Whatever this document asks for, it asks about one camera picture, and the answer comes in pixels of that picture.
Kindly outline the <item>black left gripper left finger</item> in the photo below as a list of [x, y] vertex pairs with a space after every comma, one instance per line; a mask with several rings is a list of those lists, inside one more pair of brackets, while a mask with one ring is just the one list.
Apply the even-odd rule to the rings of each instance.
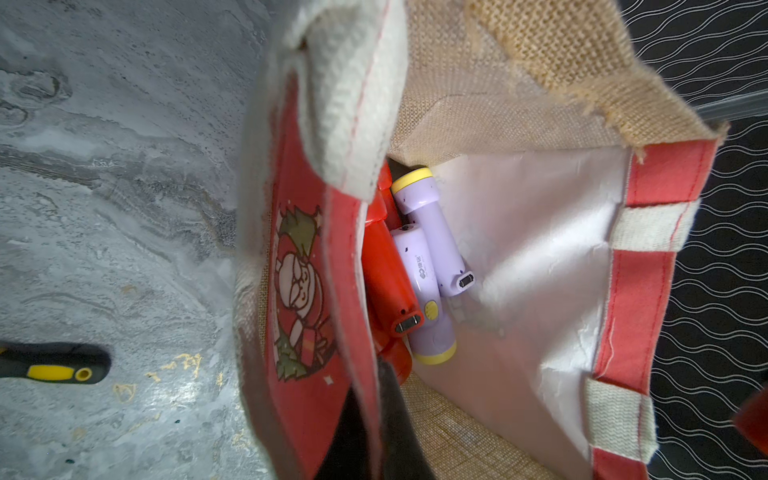
[[368, 444], [356, 395], [349, 389], [333, 439], [315, 480], [368, 478]]

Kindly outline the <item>red flashlight long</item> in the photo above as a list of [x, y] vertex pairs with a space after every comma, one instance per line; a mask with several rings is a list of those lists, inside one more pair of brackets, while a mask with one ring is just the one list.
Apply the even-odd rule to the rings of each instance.
[[397, 383], [402, 386], [412, 372], [412, 357], [403, 340], [403, 330], [399, 327], [409, 316], [385, 315], [385, 319], [381, 320], [372, 301], [368, 302], [367, 312], [376, 355], [392, 367]]

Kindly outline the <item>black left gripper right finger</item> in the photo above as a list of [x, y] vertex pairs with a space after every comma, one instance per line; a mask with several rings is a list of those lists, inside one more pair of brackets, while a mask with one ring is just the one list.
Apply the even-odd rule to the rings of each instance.
[[416, 437], [393, 367], [377, 360], [382, 436], [382, 479], [434, 480]]

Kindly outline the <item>purple flashlight yellow rim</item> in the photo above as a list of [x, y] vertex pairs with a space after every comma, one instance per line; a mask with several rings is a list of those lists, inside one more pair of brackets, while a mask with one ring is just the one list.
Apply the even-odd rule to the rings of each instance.
[[438, 287], [443, 297], [454, 297], [475, 282], [439, 204], [440, 195], [432, 171], [418, 168], [395, 180], [391, 192], [399, 211], [425, 233]]

